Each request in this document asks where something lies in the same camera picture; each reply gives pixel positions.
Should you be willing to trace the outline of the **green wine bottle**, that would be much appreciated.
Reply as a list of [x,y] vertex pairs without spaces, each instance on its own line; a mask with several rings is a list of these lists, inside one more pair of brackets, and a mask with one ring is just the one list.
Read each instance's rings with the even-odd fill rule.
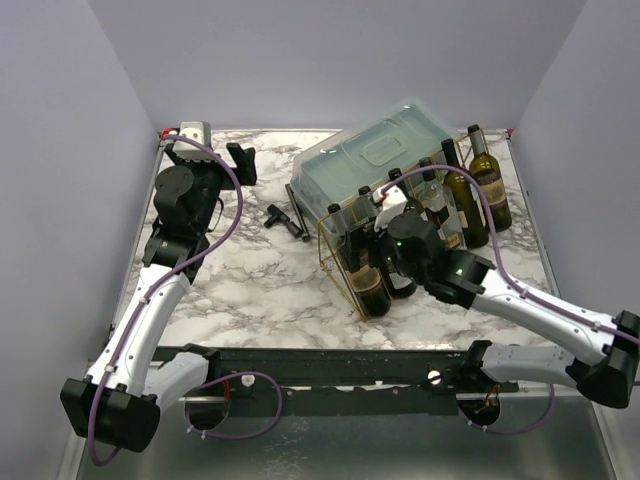
[[[402,171],[400,168],[393,168],[391,170],[388,171],[388,177],[390,181],[396,180],[398,178],[400,178],[402,176]],[[405,206],[405,210],[406,211],[414,211],[416,212],[418,215],[423,216],[425,214],[425,210],[424,207],[422,206],[422,204],[416,199],[414,198],[408,188],[407,188],[407,184],[405,180],[401,180],[398,181],[395,186],[397,188],[399,188],[402,193],[404,194],[407,203]]]
[[469,171],[487,197],[495,230],[508,230],[512,225],[512,216],[499,162],[488,152],[484,135],[477,124],[469,126],[467,133],[473,150]]
[[[373,221],[378,215],[378,209],[373,202],[371,188],[368,185],[361,186],[358,189],[358,194],[363,215]],[[392,299],[406,299],[412,296],[417,290],[417,284],[400,275],[387,257],[382,254],[379,254],[378,257],[383,262],[379,266],[379,270],[390,297]]]
[[[443,140],[441,147],[446,164],[457,170],[462,170],[454,140],[451,138]],[[444,184],[451,190],[453,195],[467,248],[481,248],[489,241],[487,227],[483,221],[478,203],[473,196],[471,185],[457,170],[448,171],[444,178]]]
[[382,317],[390,310],[391,300],[380,270],[371,264],[364,225],[348,223],[338,203],[330,204],[327,211],[339,234],[336,254],[356,300],[368,318]]

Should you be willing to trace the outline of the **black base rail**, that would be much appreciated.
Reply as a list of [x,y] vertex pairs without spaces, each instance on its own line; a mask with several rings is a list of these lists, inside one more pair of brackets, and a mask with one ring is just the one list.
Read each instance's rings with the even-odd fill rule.
[[480,341],[457,350],[323,350],[159,347],[153,361],[166,365],[180,353],[207,360],[208,381],[226,377],[229,415],[362,416],[425,413],[454,415],[457,395],[480,398],[513,393],[480,370],[488,347]]

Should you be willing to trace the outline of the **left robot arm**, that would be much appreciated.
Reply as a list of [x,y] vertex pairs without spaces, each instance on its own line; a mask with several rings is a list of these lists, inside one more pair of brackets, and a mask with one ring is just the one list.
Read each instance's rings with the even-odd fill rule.
[[142,452],[154,437],[163,411],[195,390],[214,393],[222,380],[214,354],[186,346],[158,369],[151,363],[174,309],[193,284],[204,258],[221,246],[207,238],[211,218],[223,190],[239,192],[257,182],[256,152],[237,143],[226,146],[234,161],[224,160],[196,141],[203,154],[195,160],[180,152],[185,139],[172,135],[163,154],[173,162],[154,183],[157,217],[145,245],[135,292],[105,349],[84,378],[69,378],[60,399],[74,432],[117,451]]

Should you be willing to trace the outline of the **clear square glass bottle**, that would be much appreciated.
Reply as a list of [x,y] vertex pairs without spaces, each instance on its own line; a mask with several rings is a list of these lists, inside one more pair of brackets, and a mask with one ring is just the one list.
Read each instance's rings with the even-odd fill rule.
[[459,216],[445,188],[437,178],[434,170],[421,173],[423,184],[419,192],[419,201],[425,209],[427,217],[436,225],[440,238],[448,249],[466,247]]

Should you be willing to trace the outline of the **black T-shaped tool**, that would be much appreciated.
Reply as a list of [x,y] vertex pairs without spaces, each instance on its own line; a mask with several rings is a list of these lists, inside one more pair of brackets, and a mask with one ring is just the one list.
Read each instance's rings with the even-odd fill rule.
[[264,222],[264,226],[267,229],[273,227],[276,224],[280,224],[283,225],[294,238],[297,238],[299,236],[299,228],[279,207],[274,204],[270,204],[267,207],[267,214],[268,218]]

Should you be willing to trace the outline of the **clear plastic storage box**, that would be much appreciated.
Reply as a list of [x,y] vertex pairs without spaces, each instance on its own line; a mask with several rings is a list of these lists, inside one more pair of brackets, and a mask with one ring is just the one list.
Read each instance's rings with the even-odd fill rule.
[[333,239],[336,231],[326,218],[331,204],[346,206],[360,187],[376,189],[388,180],[389,170],[407,171],[436,154],[443,140],[460,137],[439,115],[409,98],[296,155],[290,188],[311,224]]

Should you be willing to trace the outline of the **dark metal bar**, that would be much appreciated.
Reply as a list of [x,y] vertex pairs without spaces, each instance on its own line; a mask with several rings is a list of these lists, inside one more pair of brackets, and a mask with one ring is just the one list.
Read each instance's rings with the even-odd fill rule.
[[292,188],[291,188],[289,183],[287,183],[285,185],[285,190],[286,190],[286,193],[287,193],[287,195],[289,197],[289,201],[291,203],[291,206],[292,206],[292,209],[294,211],[294,214],[295,214],[295,216],[296,216],[296,218],[297,218],[297,220],[299,222],[299,227],[301,229],[300,239],[303,242],[310,242],[311,241],[310,232],[308,230],[308,227],[307,227],[307,225],[305,223],[305,220],[304,220],[304,216],[302,215],[302,212],[301,212],[301,210],[299,208],[299,205],[298,205],[298,203],[296,201],[294,192],[293,192],[293,190],[292,190]]

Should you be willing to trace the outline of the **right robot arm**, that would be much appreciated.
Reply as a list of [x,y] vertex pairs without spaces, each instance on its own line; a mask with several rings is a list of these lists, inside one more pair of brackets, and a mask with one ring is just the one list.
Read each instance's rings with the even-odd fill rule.
[[469,390],[532,381],[576,389],[600,405],[628,407],[639,367],[639,317],[591,311],[538,290],[466,250],[450,250],[433,224],[414,211],[375,228],[395,268],[446,304],[494,315],[548,340],[548,346],[487,343],[464,362]]

